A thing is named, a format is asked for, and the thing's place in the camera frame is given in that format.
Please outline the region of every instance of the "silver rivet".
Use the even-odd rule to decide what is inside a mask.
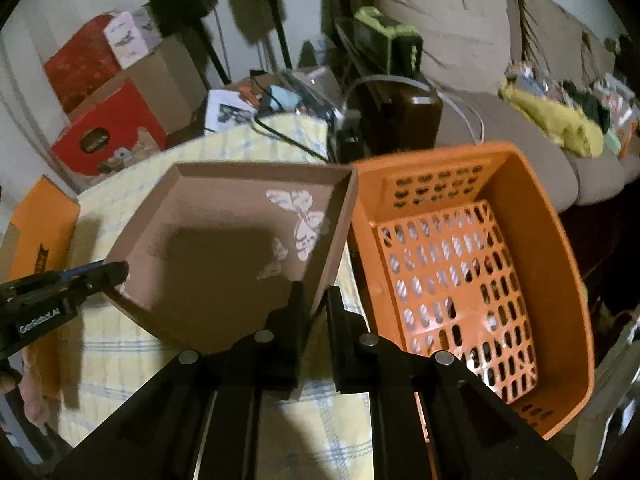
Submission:
[[[195,350],[185,350],[178,355],[181,365],[192,365],[198,360],[198,353]]]
[[[360,342],[364,346],[375,346],[378,344],[379,340],[380,339],[378,338],[378,336],[375,334],[372,334],[371,332],[367,332],[366,334],[362,334],[360,336]]]
[[[455,357],[453,357],[453,354],[451,352],[447,352],[445,350],[436,352],[436,361],[441,365],[449,366],[450,364],[452,364],[453,359],[455,359]]]
[[[254,339],[257,343],[268,343],[273,341],[273,332],[271,330],[258,330]]]

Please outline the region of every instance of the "speaker stand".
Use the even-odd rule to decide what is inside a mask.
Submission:
[[[289,56],[289,47],[287,46],[287,38],[284,36],[284,29],[282,28],[282,18],[280,17],[280,11],[278,10],[278,2],[276,0],[267,0],[271,7],[271,15],[273,16],[273,23],[276,25],[276,32],[278,33],[278,41],[280,42],[280,48],[282,50],[282,57],[284,58],[284,66],[293,69],[291,65],[291,57]]]
[[[226,74],[225,69],[222,67],[222,63],[220,63],[220,59],[218,58],[218,54],[216,53],[216,49],[213,48],[213,43],[211,42],[211,37],[209,35],[209,31],[205,28],[202,20],[195,20],[191,23],[193,30],[196,31],[196,34],[200,38],[200,41],[204,44],[204,47],[207,49],[207,54],[213,63],[213,66],[216,68],[216,72],[220,76],[220,81],[222,84],[228,85],[231,83],[231,79]]]

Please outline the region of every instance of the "plaid tablecloth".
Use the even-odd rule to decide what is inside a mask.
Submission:
[[[326,153],[326,125],[304,116],[268,124],[319,153]],[[239,126],[201,137],[122,171],[79,196],[80,218],[68,266],[107,255],[142,200],[174,163],[202,160],[270,160],[317,163],[304,151]],[[349,310],[362,312],[346,248],[336,284]],[[60,329],[63,399],[58,432],[76,446],[175,356],[109,300],[94,297],[81,315]],[[302,363],[297,401],[263,397],[258,478],[372,478],[369,398],[335,391],[326,318],[313,326]]]

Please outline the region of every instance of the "white box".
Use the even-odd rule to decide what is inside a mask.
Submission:
[[[145,57],[162,41],[156,24],[144,7],[121,12],[109,22],[103,33],[123,70]]]

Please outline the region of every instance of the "orange plastic basket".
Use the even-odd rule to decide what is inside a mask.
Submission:
[[[558,216],[515,146],[357,162],[353,235],[378,334],[447,349],[550,438],[593,389],[582,283]]]

